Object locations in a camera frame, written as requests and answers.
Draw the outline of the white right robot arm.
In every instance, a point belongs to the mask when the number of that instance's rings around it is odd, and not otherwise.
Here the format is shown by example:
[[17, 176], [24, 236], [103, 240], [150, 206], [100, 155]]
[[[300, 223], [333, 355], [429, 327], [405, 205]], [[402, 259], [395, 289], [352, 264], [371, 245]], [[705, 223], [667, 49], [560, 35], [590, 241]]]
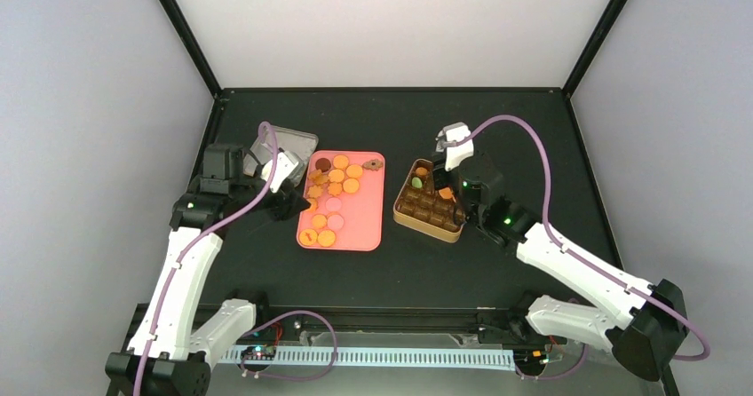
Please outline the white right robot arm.
[[535, 335], [574, 339], [610, 352], [634, 376], [663, 379], [684, 343], [686, 304], [682, 290], [666, 279], [657, 284], [621, 271], [577, 245], [532, 210], [503, 193], [503, 174], [485, 154], [432, 156], [436, 188], [448, 187], [466, 223], [524, 264], [565, 284], [587, 305], [537, 296], [506, 316], [508, 334], [526, 342]]

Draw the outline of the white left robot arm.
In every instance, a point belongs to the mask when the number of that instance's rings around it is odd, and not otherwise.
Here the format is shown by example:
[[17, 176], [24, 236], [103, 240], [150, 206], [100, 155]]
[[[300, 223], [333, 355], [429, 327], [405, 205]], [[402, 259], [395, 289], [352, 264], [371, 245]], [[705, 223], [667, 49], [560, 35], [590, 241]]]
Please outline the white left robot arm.
[[268, 152], [251, 156], [251, 175], [242, 169], [241, 147], [207, 148], [194, 189], [173, 207], [166, 258], [146, 313], [124, 348], [107, 358], [105, 371], [116, 392], [205, 394], [213, 369], [268, 306], [264, 293], [231, 297], [200, 327], [194, 325], [230, 224], [253, 210], [286, 220], [309, 205], [295, 189], [305, 167], [300, 157], [273, 142], [261, 146]]

